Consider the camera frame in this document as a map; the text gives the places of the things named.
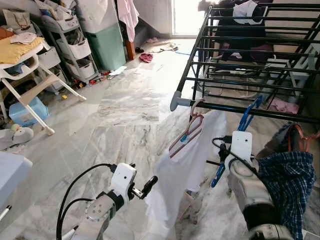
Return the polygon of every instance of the drying rack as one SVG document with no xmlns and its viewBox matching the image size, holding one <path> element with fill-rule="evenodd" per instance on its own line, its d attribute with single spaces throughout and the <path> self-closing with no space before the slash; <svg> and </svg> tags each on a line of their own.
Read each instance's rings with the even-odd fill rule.
<svg viewBox="0 0 320 240">
<path fill-rule="evenodd" d="M 202 97 L 209 96 L 212 97 L 210 99 L 214 99 L 211 102 L 200 102 L 197 107 L 234 113 L 244 113 L 249 102 L 254 102 L 257 96 L 264 95 L 264 104 L 259 109 L 251 109 L 250 114 L 288 121 L 320 123 L 319 118 L 310 117 L 304 110 L 309 96 L 320 96 L 320 91 L 313 88 L 316 75 L 320 73 L 320 15 L 317 15 L 317 17 L 294 17 L 295 14 L 291 17 L 268 16 L 272 11 L 278 13 L 280 13 L 279 11 L 320 13 L 320 4 L 258 3 L 258 7 L 266 8 L 266 14 L 258 18 L 258 21 L 263 20 L 264 24 L 243 26 L 218 25 L 217 20 L 253 19 L 257 22 L 257 17 L 235 17 L 232 14 L 231 16 L 221 16 L 217 13 L 232 11 L 233 8 L 226 8 L 218 4 L 211 5 L 208 8 L 176 92 L 173 95 L 170 104 L 171 111 L 174 111 L 178 105 L 192 106 L 195 103 L 197 91 L 201 91 Z M 270 21 L 278 24 L 273 26 L 266 24 Z M 290 21 L 297 24 L 294 27 L 288 27 L 283 26 L 284 24 L 280 24 L 279 21 L 282 21 L 281 23 Z M 308 22 L 311 27 L 301 27 L 299 22 Z M 261 29 L 265 30 L 265 37 L 215 35 L 219 30 L 256 31 Z M 297 48 L 295 52 L 273 51 L 273 48 L 272 50 L 221 49 L 216 47 L 217 43 L 221 43 L 221 41 L 263 41 L 268 44 L 296 46 Z M 309 51 L 311 46 L 316 48 L 315 52 Z M 217 55 L 221 52 L 269 54 L 276 56 L 276 59 L 274 61 L 268 59 L 258 63 L 242 59 L 222 61 L 220 58 L 214 57 L 215 53 Z M 246 77 L 246 80 L 235 80 L 234 77 Z M 186 81 L 194 81 L 192 99 L 181 97 Z M 246 98 L 212 94 L 207 91 L 207 89 L 212 88 L 219 89 L 221 92 L 222 90 L 229 92 L 243 91 L 256 95 Z M 296 101 L 299 106 L 297 114 L 270 110 L 271 101 L 279 96 Z"/>
</svg>

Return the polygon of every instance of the clothes hanger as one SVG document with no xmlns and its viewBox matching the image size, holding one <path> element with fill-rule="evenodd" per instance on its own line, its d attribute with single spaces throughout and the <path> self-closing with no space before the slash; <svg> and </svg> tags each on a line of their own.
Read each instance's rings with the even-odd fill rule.
<svg viewBox="0 0 320 240">
<path fill-rule="evenodd" d="M 299 140 L 299 151 L 300 152 L 309 152 L 310 150 L 310 143 L 312 139 L 320 138 L 320 132 L 316 134 L 312 134 L 310 136 L 305 136 L 302 127 L 299 124 L 294 124 L 290 127 L 289 131 L 295 128 L 300 136 Z M 291 134 L 288 134 L 288 152 L 291 152 Z"/>
<path fill-rule="evenodd" d="M 170 158 L 172 158 L 174 155 L 176 155 L 181 149 L 183 149 L 190 141 L 192 141 L 199 133 L 201 133 L 202 128 L 199 129 L 199 127 L 202 125 L 204 116 L 198 112 L 195 111 L 195 107 L 198 105 L 198 103 L 202 102 L 204 99 L 200 98 L 195 101 L 195 103 L 191 107 L 190 116 L 192 119 L 190 120 L 188 126 L 186 127 L 186 130 L 178 136 L 178 138 L 171 144 L 169 147 L 169 152 L 176 146 L 178 143 L 182 143 L 180 147 L 178 147 L 173 153 L 171 153 Z M 196 121 L 199 120 L 199 123 L 191 128 L 191 125 Z"/>
</svg>

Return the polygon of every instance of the plaid shirt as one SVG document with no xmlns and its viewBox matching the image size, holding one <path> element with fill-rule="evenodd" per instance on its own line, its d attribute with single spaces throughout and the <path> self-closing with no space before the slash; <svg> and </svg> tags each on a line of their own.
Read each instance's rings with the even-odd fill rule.
<svg viewBox="0 0 320 240">
<path fill-rule="evenodd" d="M 308 152 L 276 153 L 258 161 L 259 175 L 280 213 L 281 224 L 295 240 L 303 240 L 302 224 L 307 200 L 316 180 Z"/>
</svg>

